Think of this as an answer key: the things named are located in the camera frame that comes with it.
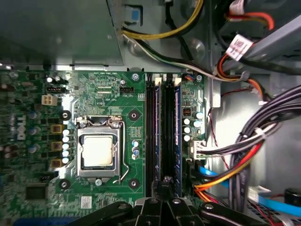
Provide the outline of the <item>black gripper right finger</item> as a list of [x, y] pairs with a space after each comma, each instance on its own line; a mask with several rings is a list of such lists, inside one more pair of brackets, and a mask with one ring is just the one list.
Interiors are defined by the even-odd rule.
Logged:
[[171, 196], [167, 202], [167, 222], [171, 226], [266, 226], [267, 223], [215, 202], [195, 208], [184, 199]]

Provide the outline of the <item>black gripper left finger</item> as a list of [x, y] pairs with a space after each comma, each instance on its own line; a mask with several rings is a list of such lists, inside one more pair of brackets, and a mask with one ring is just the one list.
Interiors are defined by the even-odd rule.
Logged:
[[71, 226], [159, 226], [167, 182], [154, 181], [151, 196], [139, 199], [134, 206], [118, 201], [70, 223]]

